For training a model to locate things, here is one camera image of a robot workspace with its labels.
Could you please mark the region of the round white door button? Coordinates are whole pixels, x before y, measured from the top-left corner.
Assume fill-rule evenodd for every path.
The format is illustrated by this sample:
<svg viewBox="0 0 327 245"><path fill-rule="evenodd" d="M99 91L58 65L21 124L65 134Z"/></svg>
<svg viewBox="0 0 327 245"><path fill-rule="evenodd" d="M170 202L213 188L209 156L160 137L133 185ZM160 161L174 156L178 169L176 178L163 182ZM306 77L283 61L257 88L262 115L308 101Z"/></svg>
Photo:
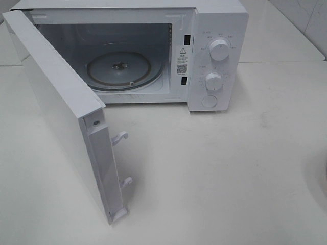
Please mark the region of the round white door button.
<svg viewBox="0 0 327 245"><path fill-rule="evenodd" d="M217 98L213 95L208 95L202 99L202 105L206 108L214 108L217 105Z"/></svg>

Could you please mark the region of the white timer knob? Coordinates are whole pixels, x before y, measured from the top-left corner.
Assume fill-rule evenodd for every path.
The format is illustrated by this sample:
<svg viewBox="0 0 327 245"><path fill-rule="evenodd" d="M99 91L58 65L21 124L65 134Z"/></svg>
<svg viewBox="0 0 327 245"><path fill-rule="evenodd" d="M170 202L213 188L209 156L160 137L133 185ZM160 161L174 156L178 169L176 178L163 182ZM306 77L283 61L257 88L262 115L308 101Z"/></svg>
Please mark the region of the white timer knob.
<svg viewBox="0 0 327 245"><path fill-rule="evenodd" d="M218 91L224 84L223 77L218 72L211 72L205 76L205 86L209 91Z"/></svg>

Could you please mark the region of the white microwave door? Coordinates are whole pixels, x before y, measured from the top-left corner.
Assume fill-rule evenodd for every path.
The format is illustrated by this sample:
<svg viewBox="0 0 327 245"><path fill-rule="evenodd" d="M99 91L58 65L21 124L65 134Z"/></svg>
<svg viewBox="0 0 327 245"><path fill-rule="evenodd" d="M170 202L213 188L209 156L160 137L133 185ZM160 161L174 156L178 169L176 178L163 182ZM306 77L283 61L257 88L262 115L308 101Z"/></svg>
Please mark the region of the white microwave door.
<svg viewBox="0 0 327 245"><path fill-rule="evenodd" d="M33 89L42 116L59 140L100 212L112 224L128 213L113 147L128 137L109 134L104 103L45 39L22 11L4 13L4 21Z"/></svg>

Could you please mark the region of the glass microwave turntable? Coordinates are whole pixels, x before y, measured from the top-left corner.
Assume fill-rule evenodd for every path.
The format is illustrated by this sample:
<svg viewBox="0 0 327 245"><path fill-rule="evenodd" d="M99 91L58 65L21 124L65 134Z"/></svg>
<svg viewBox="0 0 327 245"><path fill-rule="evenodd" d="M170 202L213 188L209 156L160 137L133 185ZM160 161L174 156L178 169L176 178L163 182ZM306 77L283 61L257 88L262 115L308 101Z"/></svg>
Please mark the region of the glass microwave turntable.
<svg viewBox="0 0 327 245"><path fill-rule="evenodd" d="M150 84L164 69L157 56L139 52L108 52L86 66L87 84L99 91L126 91Z"/></svg>

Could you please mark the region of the white microwave oven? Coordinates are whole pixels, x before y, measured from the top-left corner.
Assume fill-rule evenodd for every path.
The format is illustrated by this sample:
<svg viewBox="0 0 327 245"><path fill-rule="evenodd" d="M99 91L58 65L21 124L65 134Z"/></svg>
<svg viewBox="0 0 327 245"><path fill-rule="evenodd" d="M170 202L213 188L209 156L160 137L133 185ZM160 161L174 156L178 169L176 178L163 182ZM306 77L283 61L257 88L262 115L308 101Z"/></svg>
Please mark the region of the white microwave oven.
<svg viewBox="0 0 327 245"><path fill-rule="evenodd" d="M248 22L239 1L19 1L19 10L105 104L186 103L190 111L228 108ZM229 56L215 61L209 43L230 43ZM148 85L126 91L99 91L86 79L86 66L108 52L139 52L161 58L164 69ZM205 76L222 75L209 91ZM213 95L214 108L202 105Z"/></svg>

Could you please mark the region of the upper white power knob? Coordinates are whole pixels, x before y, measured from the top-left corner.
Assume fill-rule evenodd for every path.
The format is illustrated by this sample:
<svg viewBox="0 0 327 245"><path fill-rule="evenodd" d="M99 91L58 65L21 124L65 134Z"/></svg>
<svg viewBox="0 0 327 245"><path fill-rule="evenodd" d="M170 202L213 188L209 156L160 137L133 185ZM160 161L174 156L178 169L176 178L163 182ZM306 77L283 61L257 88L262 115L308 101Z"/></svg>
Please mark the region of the upper white power knob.
<svg viewBox="0 0 327 245"><path fill-rule="evenodd" d="M222 61L229 56L230 43L220 37L212 40L209 45L210 57L215 61Z"/></svg>

